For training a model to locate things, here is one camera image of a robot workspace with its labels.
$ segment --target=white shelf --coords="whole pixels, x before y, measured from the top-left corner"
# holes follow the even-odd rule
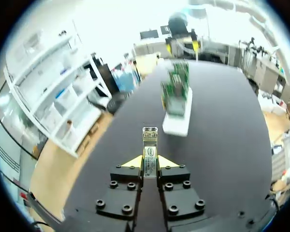
[[[91,106],[89,103],[87,104],[86,96],[90,94],[90,92],[96,87],[99,87],[99,89],[108,97],[100,98],[98,99],[98,101],[100,104],[106,105],[112,98],[112,95],[107,89],[107,86],[103,81],[103,78],[101,77],[99,70],[90,54],[87,54],[85,49],[84,52],[80,52],[80,49],[83,49],[82,46],[78,47],[78,52],[75,54],[76,56],[73,55],[74,58],[71,57],[71,69],[67,70],[62,75],[59,75],[58,73],[57,76],[55,75],[56,78],[54,78],[54,80],[49,78],[49,82],[47,82],[47,84],[45,83],[44,86],[41,86],[41,81],[43,81],[43,77],[39,78],[38,75],[36,76],[35,72],[37,72],[37,70],[35,70],[35,68],[38,67],[38,65],[44,65],[47,67],[48,64],[52,64],[53,57],[51,55],[56,51],[58,51],[58,54],[60,54],[61,50],[58,49],[63,48],[65,44],[67,46],[71,38],[72,36],[68,35],[57,37],[55,41],[53,41],[51,46],[47,46],[47,48],[45,48],[43,51],[37,52],[37,55],[32,60],[28,61],[28,63],[24,65],[18,73],[15,74],[13,81],[9,77],[7,68],[4,68],[3,72],[12,95],[14,96],[15,100],[17,101],[23,112],[26,114],[26,116],[43,134],[45,134],[50,140],[52,140],[58,147],[60,147],[62,150],[66,151],[73,157],[77,158],[77,148],[83,141],[84,137],[87,135],[88,131],[91,129],[91,127],[101,115],[101,111],[98,108]],[[73,77],[73,73],[76,73],[77,69],[80,68],[81,65],[83,65],[87,61],[89,61],[93,71],[97,76],[97,79],[93,82],[90,81],[90,84],[87,83],[86,85],[83,85],[84,87],[82,87],[82,89],[85,90],[83,90],[83,92],[75,100],[73,100],[74,103],[69,106],[65,114],[58,121],[58,125],[56,125],[55,128],[51,132],[49,132],[41,124],[40,120],[34,116],[35,113],[42,106],[46,105],[49,99],[53,97],[55,98],[57,90],[60,91],[60,89],[63,89],[73,83],[73,81],[75,80],[75,78]],[[36,96],[34,97],[34,99],[33,97],[30,98],[32,102],[32,104],[30,105],[31,110],[28,109],[28,100],[26,101],[26,99],[23,97],[23,93],[20,92],[20,90],[17,91],[18,88],[16,86],[23,80],[23,78],[25,78],[25,76],[28,76],[29,79],[21,85],[22,91],[25,91],[26,96],[28,97],[33,96],[34,93]],[[35,92],[34,89],[38,87],[40,87],[38,90],[45,89],[46,87],[47,90],[44,93],[42,93],[42,91]],[[68,141],[64,140],[67,138],[64,137],[63,139],[61,139],[59,138],[59,136],[57,137],[57,134],[62,129],[68,119],[71,119],[73,122],[75,122],[75,128],[73,132],[75,133],[75,139],[73,139],[72,142],[69,144],[67,144]]]
[[[54,83],[47,88],[47,91],[45,91],[43,93],[43,95],[38,99],[38,101],[36,102],[36,105],[31,109],[31,113],[35,114],[35,112],[38,110],[39,106],[46,100],[46,98],[48,97],[48,95],[58,86],[60,85],[60,83],[66,79],[68,76],[70,76],[71,74],[73,74],[74,71],[76,71],[80,66],[82,66],[84,63],[86,63],[88,61],[89,58],[85,58],[83,60],[81,60],[80,62],[78,62],[75,66],[73,66],[72,68],[70,68],[69,70],[67,70],[63,75],[61,75],[59,78],[57,78]]]
[[[73,106],[67,110],[67,112],[63,115],[61,121],[59,124],[55,127],[55,129],[52,132],[52,136],[55,137],[62,125],[67,121],[68,117],[75,111],[75,109],[79,106],[79,104],[87,97],[87,95],[99,84],[98,81],[95,81],[94,84],[88,88],[88,90],[85,90],[76,100],[76,102],[73,104]]]
[[[43,49],[41,52],[39,52],[22,70],[21,72],[15,77],[15,79],[12,82],[12,87],[14,87],[18,81],[22,79],[24,74],[27,70],[31,70],[33,66],[35,66],[41,59],[43,59],[48,54],[51,54],[56,48],[59,48],[63,46],[64,44],[67,44],[69,40],[72,38],[71,35],[69,36],[63,36],[58,37],[58,40],[53,43],[49,48]]]
[[[86,114],[86,117],[82,120],[79,126],[75,128],[77,140],[72,145],[72,151],[76,151],[78,149],[86,134],[100,117],[101,111],[96,107],[91,107],[90,111]]]

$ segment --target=transceiver label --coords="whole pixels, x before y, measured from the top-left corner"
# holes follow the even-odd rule
[[[144,177],[155,178],[157,171],[156,147],[145,146],[144,154]]]

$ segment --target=shelving unit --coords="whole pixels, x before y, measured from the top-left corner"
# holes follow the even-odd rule
[[[107,97],[97,97],[96,100],[105,105],[112,95],[90,54],[84,53],[81,45],[71,49],[70,41],[73,38],[72,35],[58,37],[50,46],[38,51],[15,78],[8,73],[7,67],[3,72],[15,100],[33,124],[61,149],[78,157],[76,150],[101,115],[98,108],[88,103],[87,96],[96,96],[95,88],[99,88]],[[66,60],[70,61],[68,67],[64,67]],[[97,76],[96,80],[83,68],[88,61]],[[63,93],[72,96],[73,101],[68,101],[69,97],[64,98]],[[54,127],[45,125],[48,118],[55,122]],[[66,142],[67,121],[72,121],[74,126],[72,132],[75,140],[72,144]]]

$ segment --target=white wall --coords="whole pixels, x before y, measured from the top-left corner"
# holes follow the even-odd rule
[[[167,25],[169,16],[187,2],[177,0],[46,0],[36,4],[19,21],[7,43],[9,71],[19,68],[15,53],[24,40],[42,29],[54,37],[76,30],[89,53],[96,52],[110,68],[140,40],[139,32]]]

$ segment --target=black tabletop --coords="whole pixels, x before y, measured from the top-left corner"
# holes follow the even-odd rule
[[[271,147],[256,95],[236,68],[210,62],[189,62],[193,91],[187,137],[164,134],[161,80],[169,61],[159,63],[119,109],[112,124],[81,170],[64,207],[95,211],[110,181],[112,166],[141,155],[142,128],[158,127],[158,154],[185,164],[206,213],[228,215],[253,208],[266,197],[272,175]],[[155,183],[144,183],[137,231],[163,231],[162,208]]]

